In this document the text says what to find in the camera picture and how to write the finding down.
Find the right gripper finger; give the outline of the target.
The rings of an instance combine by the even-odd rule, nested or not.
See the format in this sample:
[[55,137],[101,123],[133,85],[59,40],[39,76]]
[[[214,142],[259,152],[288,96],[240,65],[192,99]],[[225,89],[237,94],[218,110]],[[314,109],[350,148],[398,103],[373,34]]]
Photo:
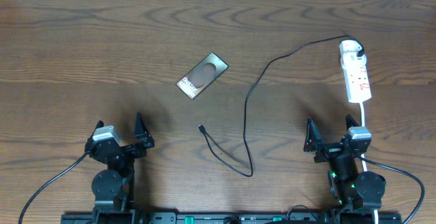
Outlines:
[[323,143],[321,133],[312,118],[307,119],[306,126],[307,132],[303,150],[305,152],[315,152]]
[[350,129],[351,127],[359,127],[360,124],[353,118],[351,114],[348,114],[345,117],[345,123],[347,126],[347,129]]

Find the Galaxy smartphone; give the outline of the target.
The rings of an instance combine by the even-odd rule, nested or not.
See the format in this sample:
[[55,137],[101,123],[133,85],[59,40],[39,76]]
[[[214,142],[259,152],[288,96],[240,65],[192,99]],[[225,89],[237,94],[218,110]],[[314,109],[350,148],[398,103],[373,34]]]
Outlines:
[[212,84],[228,69],[229,65],[211,52],[202,59],[193,69],[185,74],[176,86],[194,100],[204,89]]

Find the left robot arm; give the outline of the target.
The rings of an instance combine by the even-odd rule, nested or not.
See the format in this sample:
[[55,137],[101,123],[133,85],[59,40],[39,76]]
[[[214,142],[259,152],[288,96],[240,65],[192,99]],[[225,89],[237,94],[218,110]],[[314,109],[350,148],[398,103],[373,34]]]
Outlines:
[[143,223],[147,217],[134,206],[134,163],[146,156],[155,142],[142,119],[136,114],[135,144],[120,145],[120,137],[112,125],[97,123],[85,144],[90,158],[107,166],[95,175],[91,188],[95,196],[92,223]]

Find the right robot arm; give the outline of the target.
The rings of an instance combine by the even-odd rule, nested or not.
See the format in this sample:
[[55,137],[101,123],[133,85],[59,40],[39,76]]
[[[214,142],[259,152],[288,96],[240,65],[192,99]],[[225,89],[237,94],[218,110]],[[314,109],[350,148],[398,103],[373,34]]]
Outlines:
[[365,154],[372,135],[351,115],[345,117],[347,133],[339,142],[323,142],[321,133],[312,118],[306,121],[307,133],[303,150],[314,153],[316,163],[329,164],[330,190],[339,201],[339,207],[325,215],[331,223],[346,223],[360,219],[374,223],[374,212],[381,208],[386,180],[371,171],[360,172],[355,159]]

